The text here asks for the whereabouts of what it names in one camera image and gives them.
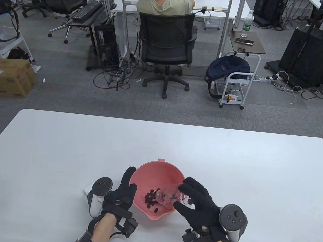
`black speaker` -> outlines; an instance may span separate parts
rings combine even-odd
[[[318,86],[323,84],[323,31],[314,28],[304,46],[302,40],[306,37],[308,29],[309,26],[295,29],[279,67],[290,71],[311,86]]]
[[[113,21],[108,21],[105,25],[95,25],[94,33],[102,66],[118,67],[119,53]]]
[[[280,26],[281,17],[287,0],[256,0],[254,6],[255,21],[265,26]]]

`transparent cup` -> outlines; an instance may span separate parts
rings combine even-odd
[[[157,190],[156,201],[165,206],[173,206],[173,203],[177,201],[190,207],[193,204],[193,199],[178,190],[180,185],[181,183],[173,184]]]

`hand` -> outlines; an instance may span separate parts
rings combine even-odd
[[[226,239],[226,231],[219,221],[220,207],[214,204],[207,189],[192,177],[188,177],[178,190],[193,199],[195,209],[186,207],[180,202],[175,202],[174,208],[186,218],[194,231],[202,232],[204,230],[202,226],[205,226],[209,229],[213,241]]]
[[[129,167],[123,174],[119,188],[115,191],[111,191],[104,197],[101,214],[114,214],[117,219],[117,224],[121,220],[120,212],[122,213],[123,210],[129,210],[133,203],[133,198],[135,197],[135,193],[137,191],[137,185],[129,185],[129,182],[135,171],[135,167]]]

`pink bowl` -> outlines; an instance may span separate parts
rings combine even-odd
[[[176,166],[165,162],[164,159],[143,164],[130,179],[130,184],[135,183],[138,187],[133,204],[151,220],[171,214],[175,210],[173,207],[166,208],[161,204],[155,204],[150,209],[147,208],[145,196],[151,189],[156,190],[167,185],[182,183],[184,179],[182,172]]]

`office chair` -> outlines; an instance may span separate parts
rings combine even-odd
[[[140,14],[139,38],[142,42],[142,57],[144,62],[152,62],[165,66],[165,72],[155,67],[157,76],[144,79],[142,86],[148,82],[164,81],[162,98],[167,98],[167,85],[169,81],[185,86],[185,91],[190,90],[190,85],[173,75],[182,75],[182,69],[170,71],[170,65],[190,64],[193,61],[193,49],[197,38],[197,28],[193,26],[195,14],[179,16],[162,16]]]
[[[31,0],[31,3],[26,3],[26,4],[22,2],[21,8],[23,10],[22,15],[25,18],[28,17],[27,12],[34,9],[39,10],[42,13],[44,18],[47,17],[47,15],[43,11],[43,9],[46,9],[46,4],[43,2],[43,0]]]
[[[86,0],[46,0],[45,2],[47,4],[47,7],[52,12],[65,15],[65,22],[63,22],[63,24],[61,26],[51,29],[48,33],[48,37],[52,37],[52,32],[67,27],[65,40],[64,40],[64,43],[67,44],[68,43],[68,40],[67,40],[68,32],[72,28],[71,26],[67,25],[67,21],[70,20],[69,15],[72,14],[72,12],[74,10],[77,10],[81,6],[85,6],[87,4],[87,1]],[[86,37],[90,37],[89,30],[87,30],[86,28],[82,28],[82,27],[76,27],[76,28],[79,28],[79,29],[87,32]]]

